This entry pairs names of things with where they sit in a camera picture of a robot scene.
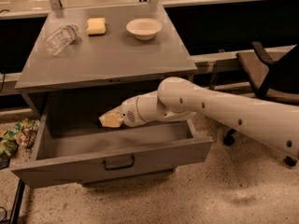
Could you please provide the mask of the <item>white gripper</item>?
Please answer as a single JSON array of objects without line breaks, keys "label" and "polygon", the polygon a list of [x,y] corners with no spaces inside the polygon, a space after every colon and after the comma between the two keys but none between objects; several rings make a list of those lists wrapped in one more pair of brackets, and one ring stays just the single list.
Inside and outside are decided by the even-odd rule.
[{"label": "white gripper", "polygon": [[103,127],[120,128],[121,125],[137,127],[144,124],[137,111],[137,97],[132,97],[121,103],[119,113],[107,112],[99,117]]}]

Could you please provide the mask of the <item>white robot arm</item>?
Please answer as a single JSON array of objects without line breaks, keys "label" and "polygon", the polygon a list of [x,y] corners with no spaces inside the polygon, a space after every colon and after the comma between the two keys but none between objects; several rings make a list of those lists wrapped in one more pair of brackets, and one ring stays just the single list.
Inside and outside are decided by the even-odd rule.
[{"label": "white robot arm", "polygon": [[299,107],[212,91],[180,77],[168,77],[156,91],[131,97],[99,117],[104,127],[138,127],[171,122],[197,113],[260,143],[299,158]]}]

